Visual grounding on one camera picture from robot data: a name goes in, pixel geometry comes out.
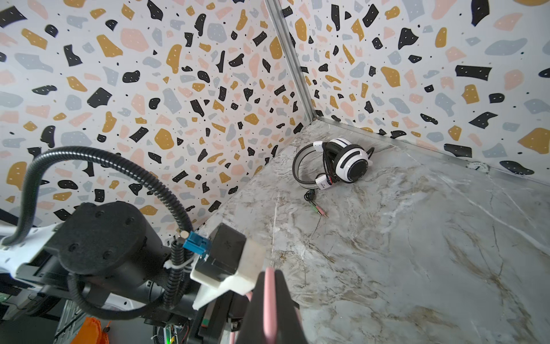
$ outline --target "headphone ear cup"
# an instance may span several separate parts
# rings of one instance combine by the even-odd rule
[[[352,181],[350,181],[348,179],[347,173],[340,167],[341,164],[343,163],[343,161],[341,161],[341,160],[342,160],[342,157],[347,152],[349,152],[350,150],[354,150],[354,149],[359,149],[360,154],[365,154],[365,156],[367,156],[366,153],[365,153],[365,150],[363,149],[363,147],[361,147],[360,145],[351,144],[351,145],[348,145],[347,147],[341,149],[341,151],[338,154],[336,154],[336,157],[334,158],[334,169],[336,171],[336,175],[346,183],[352,183]]]
[[[346,139],[344,139],[344,138],[337,138],[337,139],[335,139],[335,140],[338,140],[338,141],[340,141],[340,142],[343,142],[343,143],[345,143],[346,145],[350,145],[350,144],[351,144],[350,141],[348,141],[348,140],[346,140]]]
[[[343,148],[334,142],[327,142],[325,149],[331,152],[334,156],[337,156]]]

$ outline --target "black motor housing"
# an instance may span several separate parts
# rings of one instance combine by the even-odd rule
[[[82,203],[44,249],[67,271],[112,292],[152,279],[170,253],[143,214],[121,201]]]

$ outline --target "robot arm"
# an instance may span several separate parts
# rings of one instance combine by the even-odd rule
[[[101,163],[142,183],[174,215],[180,235],[164,246],[143,214],[124,202],[82,203],[61,224],[31,227],[40,180],[64,160]],[[188,343],[219,343],[227,324],[240,326],[248,304],[244,294],[254,288],[265,254],[224,224],[200,237],[184,207],[150,172],[84,147],[52,149],[33,160],[17,229],[0,227],[0,236],[0,271],[29,291],[72,299],[102,319],[140,316],[157,326],[192,320]],[[184,266],[190,259],[191,267]]]

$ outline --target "screw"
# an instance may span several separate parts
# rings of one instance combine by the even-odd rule
[[[188,231],[181,231],[181,232],[179,232],[179,235],[176,237],[176,241],[179,244],[184,244],[185,241],[187,241],[187,238],[189,238],[189,232]]]

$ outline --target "orange object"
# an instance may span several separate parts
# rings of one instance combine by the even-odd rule
[[[109,344],[109,336],[101,330],[99,319],[86,317],[71,344]]]

